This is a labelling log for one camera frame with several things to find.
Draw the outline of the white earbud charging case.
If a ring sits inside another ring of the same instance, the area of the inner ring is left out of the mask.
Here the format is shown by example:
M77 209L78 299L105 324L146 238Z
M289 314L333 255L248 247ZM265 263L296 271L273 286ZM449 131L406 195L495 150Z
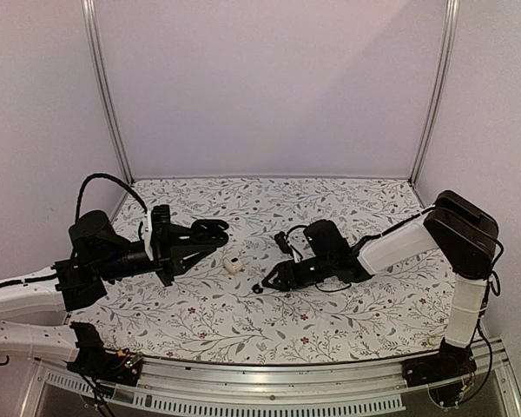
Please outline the white earbud charging case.
M237 257L227 257L223 261L225 269L230 274L237 274L243 269L242 261Z

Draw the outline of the black earbud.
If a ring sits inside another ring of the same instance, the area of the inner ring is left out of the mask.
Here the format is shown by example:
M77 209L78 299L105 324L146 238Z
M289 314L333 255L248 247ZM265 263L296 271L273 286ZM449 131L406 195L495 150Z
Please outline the black earbud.
M254 284L252 286L252 291L255 293L255 294L261 294L263 292L264 288L260 285L260 284Z

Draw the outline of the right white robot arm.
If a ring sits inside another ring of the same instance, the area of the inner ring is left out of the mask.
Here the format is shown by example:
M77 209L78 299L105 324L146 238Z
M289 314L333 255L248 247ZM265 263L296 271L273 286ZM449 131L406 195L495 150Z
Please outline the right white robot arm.
M330 220L303 227L313 252L308 259L278 263L261 281L262 288L281 292L307 288L335 277L345 284L371 280L386 269L417 255L438 250L454 274L454 292L446 347L432 359L440 379L451 378L465 364L465 353L484 309L489 280L504 252L497 221L451 190L434 204L376 235L365 235L351 245Z

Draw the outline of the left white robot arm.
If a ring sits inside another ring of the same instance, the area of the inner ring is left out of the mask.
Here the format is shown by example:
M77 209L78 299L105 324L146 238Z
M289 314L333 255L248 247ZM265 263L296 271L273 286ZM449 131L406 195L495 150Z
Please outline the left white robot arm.
M143 236L132 242L115 232L103 211L89 211L69 228L74 250L69 259L0 280L0 356L78 361L92 376L105 376L112 360L93 325L36 326L15 319L85 309L106 296L106 283L135 275L154 273L170 286L228 243L228 224L222 220L176 225L167 205L154 207L145 219Z

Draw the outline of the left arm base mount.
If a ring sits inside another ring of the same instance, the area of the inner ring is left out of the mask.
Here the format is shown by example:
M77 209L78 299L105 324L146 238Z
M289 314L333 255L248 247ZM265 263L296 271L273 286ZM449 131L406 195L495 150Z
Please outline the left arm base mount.
M142 371L142 355L127 348L109 350L95 327L89 323L73 322L69 328L75 332L77 355L68 361L66 368L75 374L136 387Z

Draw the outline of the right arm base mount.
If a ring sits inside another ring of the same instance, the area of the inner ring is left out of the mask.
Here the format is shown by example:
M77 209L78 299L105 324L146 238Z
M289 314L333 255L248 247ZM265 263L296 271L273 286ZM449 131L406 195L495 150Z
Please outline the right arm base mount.
M484 338L488 364L483 380L477 385L477 362L471 347L453 347L442 341L436 354L407 359L401 362L402 378L408 387L429 387L431 401L442 409L457 408L472 400L490 378L493 350Z

